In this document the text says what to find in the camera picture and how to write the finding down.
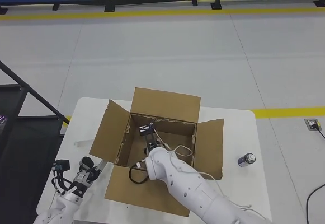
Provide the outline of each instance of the gray floor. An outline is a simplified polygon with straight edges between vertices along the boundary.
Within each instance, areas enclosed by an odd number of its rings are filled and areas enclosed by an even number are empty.
[[[0,59],[65,115],[80,97],[131,100],[135,87],[218,108],[325,106],[325,14],[2,21]],[[0,71],[0,83],[13,82]],[[45,114],[32,97],[21,112]],[[325,141],[304,118],[257,125],[273,221],[306,223],[306,198],[325,183]],[[325,223],[325,189],[310,223]]]

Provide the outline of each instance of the wall outlet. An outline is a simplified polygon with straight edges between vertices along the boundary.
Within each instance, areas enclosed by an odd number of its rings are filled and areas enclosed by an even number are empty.
[[[322,130],[320,126],[320,122],[316,118],[304,119],[305,123],[307,124],[308,130],[317,131],[316,128],[313,128],[313,124],[317,124],[319,126],[319,130]]]

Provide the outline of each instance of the open cardboard box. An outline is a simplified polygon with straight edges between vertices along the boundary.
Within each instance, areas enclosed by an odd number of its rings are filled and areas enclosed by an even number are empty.
[[[182,144],[194,152],[179,157],[197,171],[222,178],[223,119],[198,123],[201,98],[172,92],[136,88],[130,112],[112,100],[106,108],[90,154],[115,164],[105,198],[187,217],[189,210],[168,192],[164,182],[134,184],[129,168],[146,158],[146,142],[138,128],[153,122],[162,140],[175,148]],[[179,148],[184,155],[189,151]],[[133,170],[135,180],[147,173]]]

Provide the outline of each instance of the table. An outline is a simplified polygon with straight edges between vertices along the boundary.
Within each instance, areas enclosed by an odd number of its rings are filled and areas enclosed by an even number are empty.
[[[70,170],[64,177],[73,180],[79,169],[79,161],[89,156],[98,164],[101,159],[89,155],[90,147],[97,133],[103,114],[108,104],[107,99],[81,98],[74,110],[72,119],[65,133],[56,159],[70,160]],[[126,110],[130,110],[131,101],[115,100]],[[221,108],[200,108],[199,122],[224,118],[223,131],[223,179],[218,180],[223,192],[234,202],[247,205],[271,219],[269,198],[264,175],[263,160],[258,138],[254,113],[248,110]],[[241,168],[238,158],[251,152],[256,156],[253,165]],[[111,175],[112,163],[108,163],[84,195],[84,201],[74,219],[80,221],[108,224],[181,224],[203,223],[194,213],[188,218],[114,202],[104,198]],[[51,173],[40,198],[37,213],[49,208],[54,195]],[[208,180],[218,191],[216,183]]]

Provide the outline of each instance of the yellow floor line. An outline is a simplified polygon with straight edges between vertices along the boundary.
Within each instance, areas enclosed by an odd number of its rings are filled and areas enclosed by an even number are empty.
[[[293,117],[318,117],[325,116],[325,106],[313,108],[268,108],[268,109],[252,109],[250,110],[256,118],[293,118]]]
[[[131,11],[131,12],[92,12],[92,13],[52,13],[0,16],[5,20],[60,20],[82,18],[114,18],[135,16],[183,16],[183,15],[218,15],[218,14],[286,14],[286,13],[318,13],[325,12],[325,7],[317,8],[241,8],[223,10],[159,10],[159,11]]]

